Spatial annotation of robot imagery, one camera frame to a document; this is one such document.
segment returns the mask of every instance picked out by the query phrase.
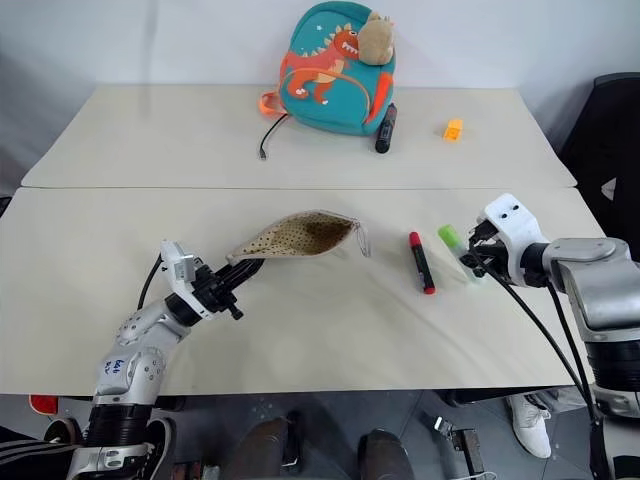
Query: white table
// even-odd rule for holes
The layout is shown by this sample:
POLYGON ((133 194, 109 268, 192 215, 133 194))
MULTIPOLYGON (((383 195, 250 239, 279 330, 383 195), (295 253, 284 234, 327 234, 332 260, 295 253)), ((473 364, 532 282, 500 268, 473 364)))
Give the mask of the white table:
MULTIPOLYGON (((23 188, 0 221, 0 391, 91 394, 161 239, 217 268, 262 227, 309 208, 360 218, 372 258, 350 239, 322 258, 267 262, 235 291, 242 320, 202 322, 180 345, 164 394, 570 383, 515 303, 490 279, 467 283, 436 236, 445 223, 466 232, 502 192, 23 188), (435 296, 416 285, 414 229, 435 296)), ((573 189, 511 192, 549 238, 601 235, 573 189)), ((520 293, 561 338, 546 291, 520 293)), ((156 279, 147 298, 167 294, 156 279)))
POLYGON ((27 174, 31 187, 444 189, 567 187, 555 156, 514 89, 396 89, 389 153, 373 139, 274 119, 265 87, 100 86, 27 174), (457 143, 442 140, 459 117, 457 143))

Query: polka dot fabric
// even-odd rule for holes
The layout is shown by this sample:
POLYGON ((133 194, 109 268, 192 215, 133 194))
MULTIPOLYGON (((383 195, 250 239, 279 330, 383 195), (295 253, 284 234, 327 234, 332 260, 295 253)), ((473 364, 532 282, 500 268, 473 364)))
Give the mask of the polka dot fabric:
POLYGON ((338 246, 359 225, 356 219, 323 210, 296 213, 266 228, 227 258, 235 263, 245 258, 321 255, 338 246))

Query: red marker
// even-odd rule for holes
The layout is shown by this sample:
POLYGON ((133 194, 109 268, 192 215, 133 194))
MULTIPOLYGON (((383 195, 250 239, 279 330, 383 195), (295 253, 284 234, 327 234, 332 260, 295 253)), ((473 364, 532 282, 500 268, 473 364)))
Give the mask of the red marker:
POLYGON ((433 278, 431 278, 431 272, 427 264, 427 257, 424 256, 420 235, 418 235, 417 232, 411 232, 409 234, 409 246, 413 252, 413 258, 416 261, 416 267, 418 267, 418 277, 420 278, 420 283, 422 283, 422 289, 427 295, 433 295, 436 293, 436 286, 433 284, 433 278))

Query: white shoe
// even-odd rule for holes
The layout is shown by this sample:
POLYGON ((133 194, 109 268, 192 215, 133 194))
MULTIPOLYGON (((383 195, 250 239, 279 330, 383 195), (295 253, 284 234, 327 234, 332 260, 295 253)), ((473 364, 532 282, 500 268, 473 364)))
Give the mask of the white shoe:
POLYGON ((511 407, 513 432, 520 444, 535 457, 549 458, 551 445, 544 425, 551 418, 549 410, 534 405, 525 395, 511 395, 507 403, 511 407))

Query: teal backpack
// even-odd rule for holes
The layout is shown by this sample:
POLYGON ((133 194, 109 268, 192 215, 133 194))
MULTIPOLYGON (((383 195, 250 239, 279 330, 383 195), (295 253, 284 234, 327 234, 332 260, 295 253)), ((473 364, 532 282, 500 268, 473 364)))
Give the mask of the teal backpack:
MULTIPOLYGON (((325 2, 298 22, 280 66, 277 96, 286 113, 312 127, 351 135, 374 133, 391 102, 395 52, 385 65, 358 60, 358 31, 371 9, 325 2)), ((273 110, 265 94, 264 113, 273 110)))

